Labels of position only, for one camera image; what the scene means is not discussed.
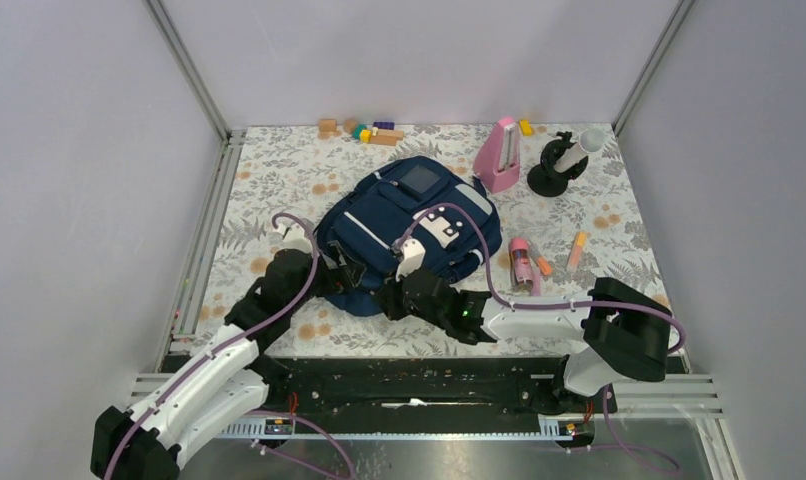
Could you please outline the navy blue student backpack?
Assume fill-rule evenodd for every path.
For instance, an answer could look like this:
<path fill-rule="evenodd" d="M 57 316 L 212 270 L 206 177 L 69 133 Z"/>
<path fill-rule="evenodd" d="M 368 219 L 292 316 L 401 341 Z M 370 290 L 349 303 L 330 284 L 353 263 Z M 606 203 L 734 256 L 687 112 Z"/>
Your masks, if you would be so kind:
<path fill-rule="evenodd" d="M 448 283 L 499 251 L 501 221 L 480 181 L 467 182 L 428 157 L 396 160 L 363 178 L 315 229 L 324 257 L 347 273 L 343 291 L 328 301 L 357 317 L 379 314 L 372 294 L 397 270 L 393 245 L 427 208 L 432 213 L 412 236 L 425 249 L 424 266 Z"/>

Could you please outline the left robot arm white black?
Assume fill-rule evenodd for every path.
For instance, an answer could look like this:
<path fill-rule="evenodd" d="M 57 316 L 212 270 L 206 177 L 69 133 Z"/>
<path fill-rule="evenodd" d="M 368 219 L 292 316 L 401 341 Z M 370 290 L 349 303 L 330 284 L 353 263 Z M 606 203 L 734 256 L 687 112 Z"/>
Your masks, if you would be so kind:
<path fill-rule="evenodd" d="M 176 479 L 189 460 L 252 411 L 266 434 L 293 432 L 317 402 L 303 375 L 266 355 L 309 300 L 346 291 L 343 267 L 303 246 L 279 251 L 209 342 L 161 386 L 95 422 L 90 470 L 99 479 Z"/>

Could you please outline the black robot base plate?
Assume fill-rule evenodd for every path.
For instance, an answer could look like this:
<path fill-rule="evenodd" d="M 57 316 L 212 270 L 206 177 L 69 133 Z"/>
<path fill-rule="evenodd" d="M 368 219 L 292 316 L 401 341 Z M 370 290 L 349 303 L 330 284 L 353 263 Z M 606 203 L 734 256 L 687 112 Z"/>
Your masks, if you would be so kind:
<path fill-rule="evenodd" d="M 268 358 L 252 364 L 270 391 L 261 409 L 314 421 L 404 416 L 564 416 L 616 411 L 613 392 L 556 393 L 555 357 Z"/>

